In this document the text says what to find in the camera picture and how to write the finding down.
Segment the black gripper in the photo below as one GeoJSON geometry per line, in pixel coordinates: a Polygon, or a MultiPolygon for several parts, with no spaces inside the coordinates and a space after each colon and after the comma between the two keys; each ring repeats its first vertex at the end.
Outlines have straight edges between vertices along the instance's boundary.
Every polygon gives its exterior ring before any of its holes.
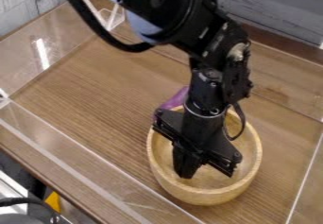
{"type": "Polygon", "coordinates": [[[224,117],[228,108],[220,112],[199,112],[184,106],[183,112],[156,110],[152,129],[174,146],[174,171],[182,179],[191,179],[206,164],[222,174],[233,177],[243,154],[234,146],[235,137],[228,135],[224,117]]]}

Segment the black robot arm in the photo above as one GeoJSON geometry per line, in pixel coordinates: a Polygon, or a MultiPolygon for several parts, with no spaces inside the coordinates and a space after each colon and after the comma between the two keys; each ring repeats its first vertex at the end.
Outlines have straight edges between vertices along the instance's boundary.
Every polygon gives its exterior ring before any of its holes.
{"type": "Polygon", "coordinates": [[[152,129],[172,141],[180,178],[190,179],[206,164],[233,176],[243,155],[233,145],[224,117],[230,109],[243,114],[239,101],[254,87],[251,41],[218,0],[114,0],[143,39],[135,44],[112,36],[83,0],[67,1],[98,36],[120,50],[140,53],[170,44],[188,54],[192,77],[183,111],[156,110],[152,129]]]}

